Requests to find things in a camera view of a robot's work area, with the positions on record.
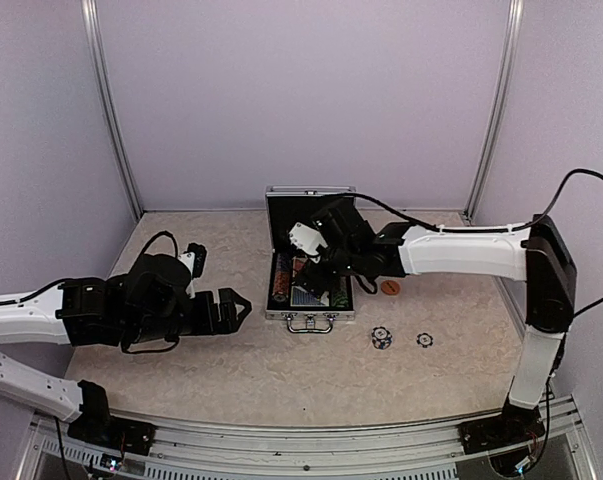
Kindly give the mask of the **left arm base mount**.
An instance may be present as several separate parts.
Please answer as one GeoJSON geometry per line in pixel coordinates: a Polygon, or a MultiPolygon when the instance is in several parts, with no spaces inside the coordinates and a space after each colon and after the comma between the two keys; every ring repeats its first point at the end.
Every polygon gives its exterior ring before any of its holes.
{"type": "Polygon", "coordinates": [[[80,415],[68,423],[67,433],[71,438],[122,454],[149,455],[155,425],[113,415],[105,389],[96,383],[81,380],[78,387],[82,394],[80,415]]]}

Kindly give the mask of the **green chip stack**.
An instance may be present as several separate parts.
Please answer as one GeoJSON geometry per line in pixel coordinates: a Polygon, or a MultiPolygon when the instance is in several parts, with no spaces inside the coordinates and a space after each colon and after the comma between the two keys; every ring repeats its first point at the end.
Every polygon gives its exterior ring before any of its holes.
{"type": "Polygon", "coordinates": [[[338,284],[330,292],[330,306],[334,308],[346,308],[349,304],[348,279],[340,278],[338,284]]]}

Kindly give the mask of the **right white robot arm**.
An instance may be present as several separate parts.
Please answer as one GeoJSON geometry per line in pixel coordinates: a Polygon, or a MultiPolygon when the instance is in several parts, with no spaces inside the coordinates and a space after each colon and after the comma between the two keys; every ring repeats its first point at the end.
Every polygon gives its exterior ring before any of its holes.
{"type": "Polygon", "coordinates": [[[344,276],[374,282],[379,277],[454,273],[524,282],[522,353],[507,395],[509,408],[496,416],[492,433],[499,442],[512,444],[530,429],[529,411],[540,403],[575,316],[576,266],[550,219],[494,232],[478,227],[429,230],[393,222],[379,233],[365,220],[355,230],[317,220],[312,226],[295,223],[288,240],[308,256],[299,279],[318,294],[344,276]]]}

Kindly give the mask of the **aluminium poker case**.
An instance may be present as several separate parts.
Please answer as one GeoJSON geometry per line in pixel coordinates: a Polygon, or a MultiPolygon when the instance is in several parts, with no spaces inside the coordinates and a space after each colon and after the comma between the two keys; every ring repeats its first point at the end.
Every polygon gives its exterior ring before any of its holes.
{"type": "Polygon", "coordinates": [[[351,279],[323,279],[315,260],[292,243],[290,232],[297,225],[310,227],[313,216],[331,202],[331,195],[355,191],[351,186],[266,189],[272,257],[265,316],[284,323],[292,334],[328,334],[335,323],[354,319],[351,279]]]}

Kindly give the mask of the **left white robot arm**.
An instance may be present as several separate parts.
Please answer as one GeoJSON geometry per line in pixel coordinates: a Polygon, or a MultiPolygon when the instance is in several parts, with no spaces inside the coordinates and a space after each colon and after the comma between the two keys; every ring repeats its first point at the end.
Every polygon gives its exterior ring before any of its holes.
{"type": "MultiPolygon", "coordinates": [[[[159,351],[168,353],[185,337],[236,333],[251,302],[231,288],[192,291],[202,269],[192,251],[143,253],[125,274],[60,279],[28,294],[0,296],[0,345],[100,345],[146,355],[148,342],[164,342],[159,351]]],[[[103,387],[49,376],[1,352],[0,393],[68,424],[80,421],[99,444],[121,434],[103,387]]]]}

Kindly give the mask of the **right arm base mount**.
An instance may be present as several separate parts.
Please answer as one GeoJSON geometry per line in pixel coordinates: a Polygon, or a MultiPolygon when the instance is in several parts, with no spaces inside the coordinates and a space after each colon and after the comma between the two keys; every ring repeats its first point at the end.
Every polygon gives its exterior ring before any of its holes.
{"type": "Polygon", "coordinates": [[[462,422],[457,430],[464,453],[470,455],[539,439],[547,426],[538,405],[522,408],[507,398],[498,415],[462,422]]]}

